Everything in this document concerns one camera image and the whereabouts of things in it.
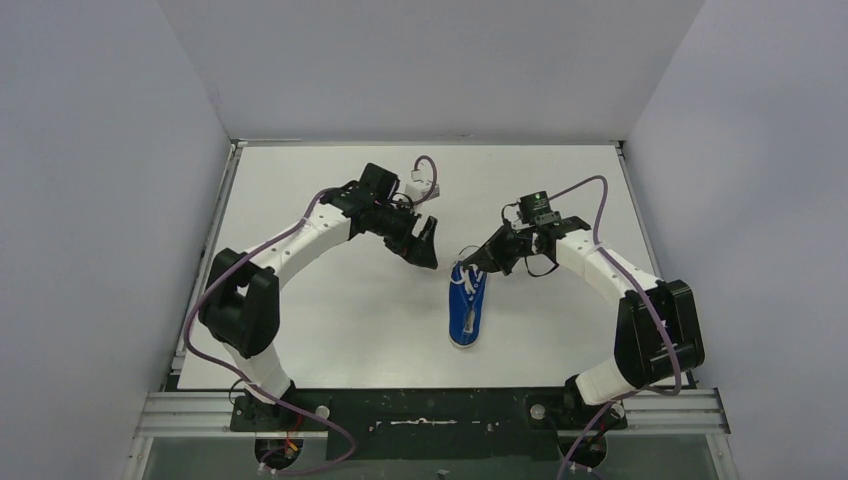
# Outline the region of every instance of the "white shoelace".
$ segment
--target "white shoelace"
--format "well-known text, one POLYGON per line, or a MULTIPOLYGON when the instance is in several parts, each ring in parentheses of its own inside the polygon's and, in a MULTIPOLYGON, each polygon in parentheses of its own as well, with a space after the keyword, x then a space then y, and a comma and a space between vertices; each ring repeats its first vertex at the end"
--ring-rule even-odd
POLYGON ((477 265, 471 265, 471 271, 474 272, 474 280, 471 279, 471 273, 462 267, 459 269, 459 280, 454 280, 453 276, 451 276, 451 283, 454 285, 465 284, 465 293, 468 295, 477 293, 477 288, 480 286, 480 274, 477 270, 477 265))

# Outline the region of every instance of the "black joint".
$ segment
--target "black joint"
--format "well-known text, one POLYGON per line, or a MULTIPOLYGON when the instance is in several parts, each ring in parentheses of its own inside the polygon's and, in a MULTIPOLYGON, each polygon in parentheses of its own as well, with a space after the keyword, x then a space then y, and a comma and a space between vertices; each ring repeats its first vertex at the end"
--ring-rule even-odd
MULTIPOLYGON (((246 254, 229 248, 215 255, 206 288, 246 254)), ((280 327, 280 281, 271 269, 248 262, 219 285, 201 307, 200 323, 212 336, 250 358, 268 348, 280 327), (247 287, 244 295, 238 289, 247 287)))
MULTIPOLYGON (((681 280, 657 282, 648 290, 648 298, 675 345, 682 372, 704 363, 704 344, 695 297, 681 280)), ((618 326, 615 336, 615 362, 622 376, 635 388, 673 375, 671 356, 642 298, 628 291, 619 302, 618 326)))

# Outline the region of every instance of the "cable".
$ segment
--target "cable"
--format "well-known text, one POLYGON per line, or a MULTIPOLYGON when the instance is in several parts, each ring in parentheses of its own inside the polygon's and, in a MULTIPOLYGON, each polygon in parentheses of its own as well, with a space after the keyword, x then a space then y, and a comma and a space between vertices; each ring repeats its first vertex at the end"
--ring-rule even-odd
POLYGON ((241 382, 243 382, 243 381, 244 381, 244 380, 242 380, 242 379, 240 379, 240 378, 239 378, 238 380, 236 380, 236 382, 235 382, 235 383, 233 383, 233 385, 230 387, 230 389, 229 389, 229 390, 227 390, 227 400, 229 400, 229 401, 230 401, 230 403, 231 403, 234 407, 236 406, 236 402, 234 402, 234 401, 233 401, 233 390, 236 388, 236 385, 238 385, 239 383, 241 383, 241 382))
POLYGON ((436 170, 436 162, 434 162, 433 159, 430 158, 429 156, 421 155, 420 157, 415 159, 415 164, 412 165, 412 169, 418 170, 418 167, 421 166, 422 161, 425 161, 425 162, 430 164, 430 169, 433 170, 433 181, 430 184, 430 190, 428 190, 427 193, 423 197, 421 197, 421 200, 418 200, 417 202, 412 202, 412 205, 414 205, 414 206, 421 205, 422 203, 429 200, 430 196, 432 196, 433 192, 436 190, 436 185, 438 185, 436 182, 439 179, 439 172, 438 172, 438 170, 436 170))
MULTIPOLYGON (((677 359, 677 355, 674 353, 674 345, 671 342, 671 338, 668 336, 668 332, 665 331, 665 327, 663 326, 662 319, 660 318, 659 313, 657 313, 656 308, 654 308, 654 304, 651 302, 651 299, 648 298, 648 294, 645 293, 645 290, 642 288, 641 285, 639 285, 639 282, 636 281, 636 279, 633 277, 633 275, 630 274, 630 272, 628 272, 627 269, 624 268, 624 266, 622 266, 620 263, 618 263, 618 261, 615 258, 613 258, 613 256, 610 255, 610 253, 603 246, 600 245, 601 241, 600 241, 600 234, 599 234, 598 231, 599 231, 599 228, 600 228, 600 225, 601 225, 601 216, 604 214, 604 207, 606 207, 606 204, 607 204, 607 196, 609 195, 609 182, 607 182, 606 177, 604 177, 603 175, 593 175, 593 176, 591 176, 591 177, 589 177, 589 178, 587 178, 587 179, 585 179, 581 182, 576 183, 575 185, 572 185, 572 186, 566 188, 565 190, 563 190, 559 193, 552 195, 549 198, 549 200, 555 200, 555 199, 565 195, 566 193, 572 192, 575 189, 580 188, 583 185, 586 185, 587 183, 594 181, 594 180, 598 180, 598 181, 601 182, 601 184, 603 185, 603 191, 602 191, 602 194, 601 194, 600 205, 598 205, 598 213, 595 215, 595 222, 594 222, 594 225, 592 225, 592 242, 598 248, 598 252, 600 252, 600 254, 613 267, 615 267, 615 269, 618 270, 621 273, 621 275, 624 278, 627 279, 628 282, 630 282, 630 284, 636 290, 636 293, 639 294, 639 298, 642 299, 642 302, 645 304, 645 307, 647 308, 648 313, 651 315, 651 319, 654 321, 654 325, 657 327, 657 331, 659 332, 660 337, 662 338, 663 345, 665 346, 666 350, 669 352, 669 358, 671 359, 671 368, 672 368, 672 370, 674 370, 674 388, 673 389, 671 389, 671 390, 661 390, 661 389, 658 389, 656 387, 648 385, 645 388, 643 388, 643 390, 648 390, 648 391, 651 391, 651 392, 654 392, 654 393, 657 393, 657 394, 660 394, 660 395, 667 395, 667 396, 668 395, 677 395, 678 393, 680 393, 681 388, 683 388, 683 379, 681 377, 682 373, 680 371, 680 361, 677 359)), ((636 391, 630 392, 630 393, 622 395, 622 396, 620 396, 620 397, 618 397, 614 400, 622 400, 622 399, 625 399, 625 398, 629 398, 629 397, 632 397, 633 395, 636 395, 636 393, 638 393, 638 392, 636 392, 636 391)), ((612 401, 605 403, 601 407, 601 409, 598 410, 598 413, 595 414, 595 416, 592 418, 592 420, 589 421, 589 424, 586 425, 586 427, 580 432, 580 435, 577 436, 577 439, 574 440, 574 443, 571 444, 571 447, 568 449, 568 452, 565 454, 565 457, 563 457, 562 463, 559 466, 559 471, 557 472, 557 476, 556 476, 557 480, 560 480, 562 478, 563 474, 565 473, 565 470, 568 468, 568 464, 569 464, 569 460, 571 459, 571 456, 574 455, 574 451, 577 449, 577 446, 580 444, 580 442, 586 437, 586 434, 592 428, 592 425, 594 425, 604 415, 604 413, 607 410, 609 410, 609 408, 611 406, 612 406, 612 401)))
POLYGON ((503 208, 501 208, 501 221, 503 221, 504 224, 510 224, 509 220, 506 219, 506 207, 517 207, 517 206, 518 206, 518 202, 507 203, 506 205, 503 206, 503 208))
POLYGON ((325 463, 325 464, 319 465, 317 467, 311 467, 311 468, 307 468, 307 469, 304 469, 304 470, 299 470, 299 471, 296 471, 296 472, 286 472, 286 471, 277 472, 278 475, 281 475, 281 476, 284 476, 284 477, 293 477, 293 476, 298 476, 298 475, 307 475, 307 474, 310 474, 310 473, 322 472, 324 470, 327 470, 329 468, 334 467, 335 465, 338 465, 339 463, 341 463, 342 461, 346 460, 348 457, 353 455, 353 452, 356 451, 356 439, 353 438, 353 435, 351 435, 350 432, 348 432, 347 430, 345 430, 341 426, 337 425, 336 423, 333 423, 330 420, 327 420, 327 419, 322 418, 318 415, 315 415, 312 412, 308 412, 308 411, 306 411, 306 410, 304 410, 300 407, 292 405, 291 403, 288 403, 283 399, 274 397, 273 395, 268 393, 268 391, 266 391, 262 387, 252 383, 250 381, 250 379, 247 377, 247 375, 245 375, 245 373, 242 372, 241 370, 239 370, 237 367, 230 365, 229 363, 227 363, 227 362, 225 362, 225 361, 223 361, 219 358, 215 358, 211 355, 208 355, 208 354, 203 353, 200 350, 198 350, 197 347, 195 347, 194 344, 191 343, 191 327, 194 325, 194 320, 197 318, 197 313, 200 311, 200 307, 204 303, 206 303, 206 301, 209 300, 209 297, 212 295, 212 292, 214 292, 218 287, 220 287, 239 268, 241 268, 243 265, 245 265, 247 262, 249 262, 251 259, 253 259, 253 257, 255 257, 256 255, 260 254, 261 252, 265 251, 266 249, 270 248, 271 245, 274 245, 275 243, 279 242, 280 240, 283 240, 283 239, 291 236, 292 234, 294 234, 298 230, 300 230, 300 228, 303 227, 303 225, 306 223, 306 219, 312 214, 312 210, 315 209, 315 205, 318 203, 318 200, 320 200, 321 197, 330 190, 331 189, 324 189, 324 190, 321 190, 320 192, 318 192, 317 194, 315 194, 315 196, 309 202, 309 206, 306 209, 306 213, 303 214, 303 217, 300 220, 298 220, 298 222, 296 224, 294 224, 294 226, 292 226, 288 230, 280 233, 279 235, 275 236, 274 238, 268 240, 267 242, 263 243, 262 245, 260 245, 256 249, 254 249, 252 252, 250 252, 247 255, 245 255, 244 257, 242 257, 238 262, 236 262, 232 267, 228 268, 227 271, 225 271, 220 277, 218 277, 218 279, 216 279, 214 282, 212 282, 212 285, 210 285, 203 292, 203 295, 201 295, 200 298, 197 300, 197 302, 191 307, 191 309, 189 309, 188 314, 186 315, 186 318, 185 318, 185 326, 183 327, 183 341, 185 342, 186 348, 188 349, 189 352, 191 352, 192 354, 194 354, 197 357, 200 357, 203 360, 206 360, 207 362, 214 363, 215 365, 226 368, 227 370, 235 373, 242 381, 244 381, 246 384, 250 385, 251 389, 253 391, 255 391, 256 393, 259 393, 263 397, 267 398, 268 400, 276 403, 277 405, 279 405, 283 408, 291 410, 295 413, 299 413, 300 415, 303 415, 306 418, 315 420, 316 422, 318 422, 322 425, 326 425, 327 427, 339 432, 343 437, 345 437, 350 442, 350 449, 347 452, 345 452, 343 455, 341 455, 340 457, 338 457, 334 460, 331 460, 329 463, 325 463))
POLYGON ((527 274, 528 274, 528 275, 530 275, 531 277, 533 277, 533 278, 542 278, 542 277, 547 277, 548 275, 550 275, 550 274, 554 273, 554 270, 556 270, 557 268, 559 268, 559 264, 558 264, 558 263, 554 263, 554 266, 553 266, 553 267, 551 267, 551 269, 550 269, 550 270, 548 270, 548 271, 547 271, 547 272, 545 272, 545 273, 538 274, 538 273, 533 273, 533 272, 531 272, 531 271, 530 271, 530 264, 528 264, 528 263, 527 263, 527 257, 524 257, 524 268, 526 268, 526 269, 527 269, 527 274))

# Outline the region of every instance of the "blue shoe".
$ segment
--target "blue shoe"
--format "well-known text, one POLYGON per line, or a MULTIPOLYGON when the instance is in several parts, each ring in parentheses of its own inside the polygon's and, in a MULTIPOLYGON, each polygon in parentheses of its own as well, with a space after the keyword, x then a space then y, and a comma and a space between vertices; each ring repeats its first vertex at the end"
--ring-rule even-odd
POLYGON ((469 271, 462 268, 459 261, 451 270, 451 284, 448 289, 448 333, 451 342, 459 348, 470 347, 480 335, 480 318, 487 278, 486 272, 479 272, 476 265, 469 271))

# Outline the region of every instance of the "screw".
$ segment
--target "screw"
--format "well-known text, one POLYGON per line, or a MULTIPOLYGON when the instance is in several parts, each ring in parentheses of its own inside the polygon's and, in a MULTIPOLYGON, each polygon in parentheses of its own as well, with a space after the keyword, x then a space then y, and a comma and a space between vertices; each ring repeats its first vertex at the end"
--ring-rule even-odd
POLYGON ((533 418, 533 420, 544 419, 545 418, 545 407, 542 406, 542 405, 539 405, 538 403, 536 405, 533 405, 532 407, 530 407, 530 417, 533 418))
POLYGON ((318 408, 315 409, 315 415, 323 419, 330 418, 330 409, 324 405, 318 405, 318 408))

